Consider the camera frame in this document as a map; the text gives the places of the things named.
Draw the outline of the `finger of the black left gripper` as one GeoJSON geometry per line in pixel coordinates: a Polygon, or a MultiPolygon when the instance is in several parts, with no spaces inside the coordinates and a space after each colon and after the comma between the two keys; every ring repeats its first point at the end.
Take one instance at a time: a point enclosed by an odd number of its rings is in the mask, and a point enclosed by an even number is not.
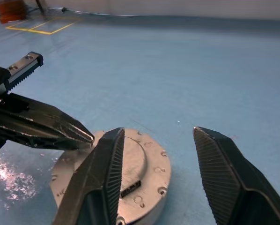
{"type": "MultiPolygon", "coordinates": [[[[14,93],[0,96],[0,122],[35,122],[52,124],[57,121],[79,122],[60,109],[14,93]]],[[[91,133],[91,144],[94,143],[91,133]]]]}
{"type": "Polygon", "coordinates": [[[91,132],[79,122],[0,122],[0,149],[7,141],[36,149],[77,150],[91,146],[91,132]]]}

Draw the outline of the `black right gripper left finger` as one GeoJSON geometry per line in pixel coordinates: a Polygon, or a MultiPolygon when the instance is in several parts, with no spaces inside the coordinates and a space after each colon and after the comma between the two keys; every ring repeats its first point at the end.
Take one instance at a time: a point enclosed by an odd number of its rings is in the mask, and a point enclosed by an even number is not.
{"type": "Polygon", "coordinates": [[[125,129],[103,134],[94,149],[58,188],[52,225],[116,225],[125,129]]]}

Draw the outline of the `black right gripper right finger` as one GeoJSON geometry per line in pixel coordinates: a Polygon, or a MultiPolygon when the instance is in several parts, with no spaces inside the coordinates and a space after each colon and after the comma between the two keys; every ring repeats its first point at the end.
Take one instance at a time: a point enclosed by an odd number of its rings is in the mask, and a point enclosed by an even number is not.
{"type": "Polygon", "coordinates": [[[280,225],[280,196],[233,140],[194,127],[204,191],[217,225],[280,225]]]}

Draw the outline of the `grey round motor cover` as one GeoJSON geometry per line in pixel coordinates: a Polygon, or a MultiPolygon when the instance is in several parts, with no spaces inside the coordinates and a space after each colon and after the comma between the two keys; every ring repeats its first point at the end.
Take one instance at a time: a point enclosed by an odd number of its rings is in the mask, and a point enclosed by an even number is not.
{"type": "MultiPolygon", "coordinates": [[[[58,158],[52,169],[52,180],[50,182],[57,207],[59,197],[56,196],[56,193],[58,188],[63,183],[68,183],[73,172],[93,150],[104,133],[101,130],[94,134],[95,142],[91,149],[65,151],[58,158]]],[[[147,172],[152,172],[156,167],[171,170],[166,150],[151,136],[136,129],[125,128],[123,153],[121,190],[133,184],[137,179],[142,179],[147,172]]]]}

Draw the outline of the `grey motor housing copper coils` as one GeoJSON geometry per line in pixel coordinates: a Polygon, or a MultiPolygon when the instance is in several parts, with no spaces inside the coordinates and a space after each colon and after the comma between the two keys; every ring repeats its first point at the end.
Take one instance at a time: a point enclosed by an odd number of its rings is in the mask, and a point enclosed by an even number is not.
{"type": "Polygon", "coordinates": [[[167,198],[171,170],[156,167],[120,192],[116,225],[154,225],[167,198]]]}

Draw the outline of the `orange object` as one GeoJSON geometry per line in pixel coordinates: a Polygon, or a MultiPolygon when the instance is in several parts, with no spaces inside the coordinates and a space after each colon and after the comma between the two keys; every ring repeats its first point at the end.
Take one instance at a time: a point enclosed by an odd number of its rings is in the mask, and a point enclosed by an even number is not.
{"type": "Polygon", "coordinates": [[[23,0],[0,0],[0,22],[2,24],[24,20],[27,8],[23,0]]]}

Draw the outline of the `black stand leg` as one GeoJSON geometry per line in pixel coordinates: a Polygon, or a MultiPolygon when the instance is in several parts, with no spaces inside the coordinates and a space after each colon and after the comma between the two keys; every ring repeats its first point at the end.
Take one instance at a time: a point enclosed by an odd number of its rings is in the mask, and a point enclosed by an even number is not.
{"type": "Polygon", "coordinates": [[[46,16],[47,6],[46,6],[46,0],[35,0],[37,7],[39,8],[41,14],[43,16],[46,16]]]}

